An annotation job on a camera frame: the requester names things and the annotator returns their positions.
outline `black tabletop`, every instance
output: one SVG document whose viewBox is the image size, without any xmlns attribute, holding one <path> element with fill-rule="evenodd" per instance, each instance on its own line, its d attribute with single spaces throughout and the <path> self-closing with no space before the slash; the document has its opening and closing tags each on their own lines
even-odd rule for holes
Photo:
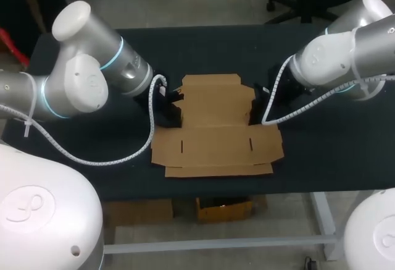
<svg viewBox="0 0 395 270">
<path fill-rule="evenodd" d="M 320 30 L 312 25 L 271 25 L 119 32 L 155 69 L 164 70 L 171 88 L 176 88 L 185 74 L 237 73 L 245 85 L 265 85 L 267 69 Z M 54 39 L 42 36 L 28 72 L 50 73 L 57 52 Z M 311 99 L 301 98 L 293 107 Z M 394 99 L 395 84 L 387 83 L 372 100 L 334 96 L 280 124 L 285 157 L 273 165 L 273 175 L 255 177 L 165 178 L 164 167 L 151 164 L 150 150 L 121 165 L 83 166 L 63 157 L 35 129 L 23 138 L 23 124 L 15 120 L 7 123 L 3 139 L 24 152 L 78 170 L 101 200 L 384 189 L 395 186 Z M 143 145 L 149 132 L 148 117 L 115 90 L 110 90 L 107 104 L 98 112 L 43 125 L 64 148 L 91 161 L 128 156 Z"/>
</svg>

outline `cardboard flap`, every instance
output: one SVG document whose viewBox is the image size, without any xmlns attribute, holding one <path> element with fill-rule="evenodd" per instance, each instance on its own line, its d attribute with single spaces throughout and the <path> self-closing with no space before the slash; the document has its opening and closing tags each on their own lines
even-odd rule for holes
<svg viewBox="0 0 395 270">
<path fill-rule="evenodd" d="M 205 75 L 185 75 L 183 86 L 224 86 L 240 85 L 241 79 L 237 74 L 205 74 Z"/>
<path fill-rule="evenodd" d="M 168 167 L 248 166 L 283 156 L 279 131 L 262 125 L 157 129 L 155 136 L 152 161 Z"/>
<path fill-rule="evenodd" d="M 183 111 L 183 128 L 245 126 L 254 90 L 238 85 L 188 87 L 182 92 L 185 99 L 177 104 Z"/>
<path fill-rule="evenodd" d="M 167 167 L 166 177 L 208 177 L 208 176 L 240 176 L 262 175 L 273 173 L 271 164 L 253 166 L 224 166 L 215 167 Z"/>
</svg>

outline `cardboard box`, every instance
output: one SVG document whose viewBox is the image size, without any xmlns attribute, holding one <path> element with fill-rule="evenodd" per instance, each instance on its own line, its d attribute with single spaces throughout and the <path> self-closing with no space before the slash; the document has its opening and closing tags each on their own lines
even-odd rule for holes
<svg viewBox="0 0 395 270">
<path fill-rule="evenodd" d="M 166 177 L 273 173 L 271 162 L 284 156 L 280 131 L 248 126 L 255 95 L 238 75 L 187 75 L 180 90 L 182 128 L 156 128 L 151 144 Z"/>
<path fill-rule="evenodd" d="M 171 199 L 103 203 L 107 227 L 158 224 L 173 219 Z"/>
<path fill-rule="evenodd" d="M 241 221 L 251 216 L 252 201 L 248 197 L 197 198 L 196 209 L 199 222 Z"/>
</svg>

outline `red object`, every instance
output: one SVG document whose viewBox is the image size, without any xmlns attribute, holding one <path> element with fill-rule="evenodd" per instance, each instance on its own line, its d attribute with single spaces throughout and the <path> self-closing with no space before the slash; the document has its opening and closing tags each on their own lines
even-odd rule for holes
<svg viewBox="0 0 395 270">
<path fill-rule="evenodd" d="M 17 47 L 15 46 L 14 42 L 10 37 L 10 34 L 8 34 L 8 32 L 6 32 L 4 29 L 1 28 L 0 28 L 0 39 L 6 44 L 10 52 L 18 59 L 19 62 L 21 62 L 26 67 L 29 66 L 30 59 L 17 49 Z"/>
</svg>

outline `gray floor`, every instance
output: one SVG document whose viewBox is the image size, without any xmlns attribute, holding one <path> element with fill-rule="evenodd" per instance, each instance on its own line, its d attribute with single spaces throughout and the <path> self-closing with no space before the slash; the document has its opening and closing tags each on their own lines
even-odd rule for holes
<svg viewBox="0 0 395 270">
<path fill-rule="evenodd" d="M 154 28 L 204 25 L 260 24 L 284 12 L 278 6 L 267 13 L 267 0 L 85 0 L 114 28 Z M 395 0 L 384 0 L 393 10 Z M 342 13 L 350 4 L 333 9 Z M 326 22 L 315 20 L 324 25 Z M 0 69 L 20 70 L 9 56 L 0 55 Z M 0 133 L 3 121 L 0 120 Z M 336 222 L 355 198 L 354 192 L 328 193 Z M 189 207 L 182 201 L 179 209 Z M 269 195 L 268 210 L 247 221 L 197 225 L 193 212 L 178 216 L 171 224 L 120 227 L 116 243 L 154 242 L 204 238 L 269 237 L 317 233 L 311 203 L 304 194 Z M 169 253 L 115 255 L 106 270 L 124 269 L 273 269 L 301 270 L 304 257 L 319 260 L 320 269 L 345 270 L 344 261 L 324 262 L 320 246 L 201 250 Z"/>
<path fill-rule="evenodd" d="M 328 193 L 339 223 L 356 192 Z M 223 224 L 196 224 L 186 201 L 175 205 L 182 215 L 170 224 L 119 227 L 116 243 L 199 240 L 204 238 L 279 237 L 317 234 L 312 205 L 307 194 L 268 195 L 268 210 L 258 209 L 251 219 Z M 179 251 L 114 255 L 108 270 L 121 269 L 275 269 L 302 270 L 305 256 L 319 261 L 319 269 L 346 270 L 345 261 L 325 262 L 321 246 L 271 247 L 225 250 Z"/>
</svg>

